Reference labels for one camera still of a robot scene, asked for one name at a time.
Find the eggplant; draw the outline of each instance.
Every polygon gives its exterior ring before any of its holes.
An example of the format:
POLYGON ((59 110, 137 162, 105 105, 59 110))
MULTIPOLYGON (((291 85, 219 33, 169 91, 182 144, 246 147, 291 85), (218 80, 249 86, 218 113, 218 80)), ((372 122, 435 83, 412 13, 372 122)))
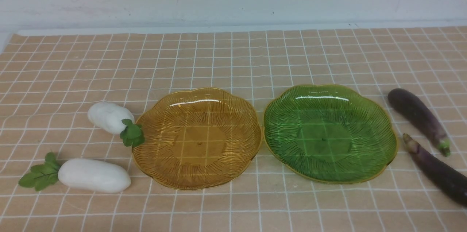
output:
POLYGON ((404 116, 445 156, 451 155, 450 141, 445 129, 427 106, 415 94, 396 88, 387 94, 395 111, 404 116))
POLYGON ((462 206, 467 206, 467 177, 437 159, 410 135, 402 139, 412 160, 445 195, 462 206))

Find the fake vegetable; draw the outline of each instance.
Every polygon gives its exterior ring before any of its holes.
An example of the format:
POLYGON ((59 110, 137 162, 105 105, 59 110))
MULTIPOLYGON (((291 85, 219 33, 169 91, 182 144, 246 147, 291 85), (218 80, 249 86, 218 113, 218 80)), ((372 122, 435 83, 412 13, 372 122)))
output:
POLYGON ((144 143, 141 125, 125 107, 110 102, 98 102, 88 110, 88 119, 95 126, 111 134, 120 134, 126 147, 137 147, 144 143))
POLYGON ((389 92, 390 105, 410 121, 444 155, 451 155, 450 142, 438 119, 415 94, 396 88, 389 92))
POLYGON ((450 199, 467 206, 467 177, 425 150, 408 134, 403 134, 405 147, 424 174, 450 199))
POLYGON ((60 165, 52 152, 45 156, 45 163, 34 165, 19 181, 19 186, 33 187, 37 192, 57 181, 77 189, 114 194, 131 184, 127 171, 120 166, 93 159, 75 158, 60 165))

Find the amber glass plate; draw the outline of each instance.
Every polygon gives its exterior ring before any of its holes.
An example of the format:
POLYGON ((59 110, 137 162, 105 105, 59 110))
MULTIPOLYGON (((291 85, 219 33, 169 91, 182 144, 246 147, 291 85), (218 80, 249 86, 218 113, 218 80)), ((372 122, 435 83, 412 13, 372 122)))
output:
POLYGON ((387 113, 341 85, 299 85, 264 112, 272 154, 292 171, 325 183, 357 183, 378 176, 397 154, 387 113))
POLYGON ((238 177, 262 142, 252 105, 217 88, 169 94, 137 124, 146 141, 133 148, 136 165, 180 190, 215 187, 238 177))

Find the green glass plate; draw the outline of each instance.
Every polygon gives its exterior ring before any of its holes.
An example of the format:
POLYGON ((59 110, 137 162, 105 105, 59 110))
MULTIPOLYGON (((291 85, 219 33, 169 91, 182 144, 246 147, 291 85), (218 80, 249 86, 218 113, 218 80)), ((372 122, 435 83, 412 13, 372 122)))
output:
POLYGON ((292 171, 325 183, 365 182, 395 158, 398 139, 387 113, 341 85, 298 85, 264 111, 264 137, 292 171))

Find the radish leaf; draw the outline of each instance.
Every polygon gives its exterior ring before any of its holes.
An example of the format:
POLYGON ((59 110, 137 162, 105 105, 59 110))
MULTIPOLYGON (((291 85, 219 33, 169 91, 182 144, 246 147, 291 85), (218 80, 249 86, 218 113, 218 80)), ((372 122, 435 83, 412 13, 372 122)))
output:
POLYGON ((25 174, 19 181, 18 185, 21 187, 26 187, 26 188, 31 188, 34 187, 35 185, 35 178, 37 177, 37 174, 35 173, 28 173, 25 174))
POLYGON ((130 119, 123 119, 121 122, 126 126, 130 126, 133 124, 133 121, 130 119))
POLYGON ((59 170, 60 165, 57 163, 55 155, 49 152, 45 157, 45 163, 32 166, 30 172, 18 181, 18 185, 26 188, 34 187, 39 192, 57 183, 59 170))
POLYGON ((127 127, 120 133, 120 139, 122 139, 126 147, 137 147, 144 143, 145 139, 141 125, 133 124, 130 119, 123 119, 122 123, 127 127))

